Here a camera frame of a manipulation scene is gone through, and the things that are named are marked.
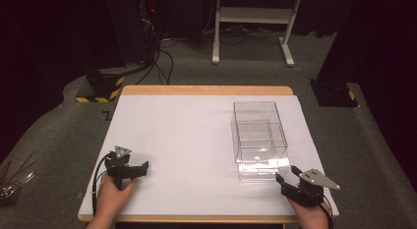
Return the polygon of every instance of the black cable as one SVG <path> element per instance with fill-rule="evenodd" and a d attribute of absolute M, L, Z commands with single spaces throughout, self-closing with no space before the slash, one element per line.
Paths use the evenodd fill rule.
<path fill-rule="evenodd" d="M 213 40 L 214 40 L 214 34 L 207 33 L 207 34 L 202 35 L 201 44 L 209 44 L 209 43 L 212 43 Z"/>
<path fill-rule="evenodd" d="M 248 39 L 270 39 L 270 38 L 279 37 L 280 35 L 282 35 L 284 33 L 284 31 L 281 31 L 277 34 L 272 34 L 273 32 L 274 31 L 271 30 L 266 35 L 249 35 L 248 32 L 247 32 L 246 38 L 248 38 Z"/>
<path fill-rule="evenodd" d="M 98 182 L 98 179 L 100 179 L 100 177 L 101 177 L 102 175 L 104 175 L 104 173 L 106 173 L 106 172 L 107 172 L 107 171 L 104 171 L 104 172 L 100 173 L 100 175 L 98 175 L 98 177 L 97 177 L 96 181 Z"/>
<path fill-rule="evenodd" d="M 167 45 L 167 46 L 160 46 L 160 48 L 169 48 L 169 47 L 173 47 L 174 45 L 178 44 L 178 42 L 180 41 L 179 37 L 175 37 L 175 38 L 171 38 L 171 39 L 164 39 L 162 41 L 164 42 L 164 41 L 174 40 L 174 39 L 177 39 L 177 40 L 173 44 Z"/>
<path fill-rule="evenodd" d="M 95 168 L 95 173 L 94 173 L 94 178 L 92 179 L 92 215 L 95 216 L 95 212 L 97 210 L 97 175 L 98 175 L 98 170 L 100 169 L 101 164 L 103 163 L 103 161 L 107 158 L 110 157 L 110 153 L 107 153 L 106 155 L 104 155 L 103 158 L 101 158 L 101 160 L 98 162 L 97 167 Z"/>
<path fill-rule="evenodd" d="M 226 45 L 238 45 L 238 44 L 242 43 L 246 38 L 246 33 L 243 32 L 241 29 L 240 30 L 230 30 L 229 32 L 227 32 L 227 35 L 229 35 L 229 36 L 242 36 L 242 38 L 235 43 L 228 43 L 228 42 L 225 42 L 224 40 L 219 39 L 219 41 L 221 43 L 226 44 Z"/>
<path fill-rule="evenodd" d="M 169 70 L 168 79 L 166 80 L 166 84 L 169 85 L 169 82 L 171 80 L 171 75 L 172 75 L 172 69 L 174 68 L 174 60 L 172 59 L 172 56 L 168 52 L 166 52 L 164 50 L 159 50 L 159 51 L 162 52 L 162 53 L 165 53 L 171 59 L 171 69 Z"/>
<path fill-rule="evenodd" d="M 211 8 L 209 10 L 209 17 L 208 17 L 208 23 L 206 24 L 206 27 L 203 29 L 203 33 L 208 29 L 209 27 L 209 22 L 211 21 L 211 16 L 212 16 L 212 12 L 214 9 L 214 0 L 211 0 Z"/>
<path fill-rule="evenodd" d="M 154 59 L 154 61 L 152 63 L 152 66 L 150 66 L 150 68 L 148 69 L 147 73 L 137 83 L 135 83 L 135 85 L 138 85 L 141 81 L 143 81 L 148 76 L 148 74 L 150 73 L 150 71 L 156 65 L 156 61 L 157 61 L 158 58 L 159 58 L 159 50 L 157 50 L 156 58 Z"/>
<path fill-rule="evenodd" d="M 115 75 L 105 75 L 106 78 L 111 79 L 111 78 L 119 78 L 119 77 L 125 77 L 131 74 L 136 74 L 138 72 L 141 72 L 145 69 L 147 69 L 150 66 L 151 62 L 146 62 L 143 66 L 137 68 L 137 69 L 133 69 L 124 73 L 119 73 L 119 74 L 115 74 Z"/>
<path fill-rule="evenodd" d="M 165 74 L 162 72 L 162 70 L 159 68 L 159 66 L 158 66 L 157 64 L 156 64 L 155 66 L 156 66 L 156 68 L 157 68 L 157 74 L 158 74 L 158 77 L 159 77 L 159 82 L 160 82 L 160 84 L 161 84 L 161 85 L 163 85 L 163 81 L 162 81 L 162 79 L 161 79 L 160 75 L 162 75 L 162 76 L 165 78 L 166 82 L 168 83 L 168 79 L 166 78 L 166 76 L 165 76 Z"/>
<path fill-rule="evenodd" d="M 331 209 L 331 205 L 329 202 L 328 202 L 328 206 L 330 207 L 330 214 L 328 214 L 328 211 L 321 204 L 319 204 L 319 207 L 322 209 L 322 211 L 326 214 L 326 217 L 328 218 L 328 229 L 332 229 L 334 226 L 333 225 L 333 210 Z"/>

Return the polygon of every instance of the gray carpet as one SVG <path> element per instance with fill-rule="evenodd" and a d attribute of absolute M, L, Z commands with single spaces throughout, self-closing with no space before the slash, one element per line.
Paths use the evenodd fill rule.
<path fill-rule="evenodd" d="M 222 40 L 233 43 L 236 38 L 223 36 Z M 332 40 L 333 36 L 292 35 L 289 46 L 297 64 L 293 68 L 286 67 L 276 37 L 220 44 L 218 65 L 210 62 L 211 43 L 180 40 L 169 47 L 175 40 L 167 40 L 161 45 L 174 59 L 172 85 L 292 87 L 326 172 L 342 187 L 332 194 L 340 211 L 335 228 L 417 228 L 416 193 L 379 132 L 361 88 L 349 84 L 360 107 L 317 104 L 309 80 L 317 77 Z M 158 65 L 167 74 L 169 58 L 161 53 Z M 128 76 L 124 86 L 145 73 Z M 40 117 L 0 166 L 11 161 L 9 172 L 13 173 L 31 153 L 29 162 L 36 161 L 17 176 L 36 173 L 23 187 L 17 204 L 0 208 L 1 229 L 84 227 L 77 213 L 110 124 L 103 111 L 111 116 L 117 104 L 117 100 L 76 102 L 84 81 L 78 78 L 65 87 L 63 103 Z M 157 70 L 141 84 L 158 85 Z"/>

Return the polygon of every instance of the yellow black hazard tape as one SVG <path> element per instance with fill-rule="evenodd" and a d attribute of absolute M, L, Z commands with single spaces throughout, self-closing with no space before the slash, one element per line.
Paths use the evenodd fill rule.
<path fill-rule="evenodd" d="M 112 83 L 113 86 L 110 86 L 110 87 L 107 86 L 105 95 L 77 95 L 76 99 L 78 102 L 81 102 L 81 103 L 112 102 L 116 99 L 117 95 L 119 94 L 124 80 L 125 80 L 125 77 L 121 77 L 117 79 L 115 83 Z"/>
<path fill-rule="evenodd" d="M 352 92 L 352 90 L 349 90 L 349 97 L 351 100 L 355 100 L 355 94 Z"/>

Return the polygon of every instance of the black base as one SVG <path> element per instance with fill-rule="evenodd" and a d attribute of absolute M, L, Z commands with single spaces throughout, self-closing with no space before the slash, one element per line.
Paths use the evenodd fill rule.
<path fill-rule="evenodd" d="M 316 80 L 310 80 L 310 85 L 320 106 L 351 108 L 359 106 L 353 92 L 347 85 L 336 86 L 318 83 Z"/>
<path fill-rule="evenodd" d="M 123 81 L 124 77 L 103 78 L 95 85 L 86 79 L 77 93 L 76 99 L 81 103 L 112 102 L 119 94 Z"/>

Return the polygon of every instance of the metal frame leg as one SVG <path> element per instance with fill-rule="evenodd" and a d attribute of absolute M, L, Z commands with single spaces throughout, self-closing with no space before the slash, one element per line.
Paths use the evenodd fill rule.
<path fill-rule="evenodd" d="M 217 0 L 216 7 L 215 7 L 214 42 L 212 45 L 212 63 L 213 64 L 218 64 L 220 62 L 220 43 L 218 40 L 219 28 L 220 28 L 220 0 Z"/>
<path fill-rule="evenodd" d="M 288 47 L 288 39 L 289 39 L 289 35 L 291 34 L 292 27 L 294 26 L 294 21 L 295 21 L 295 17 L 297 16 L 298 6 L 300 5 L 300 1 L 301 0 L 295 0 L 291 15 L 288 20 L 288 25 L 285 30 L 285 36 L 279 38 L 279 44 L 281 45 L 282 52 L 285 57 L 285 62 L 288 67 L 294 66 L 294 60 L 292 59 L 292 55 Z"/>

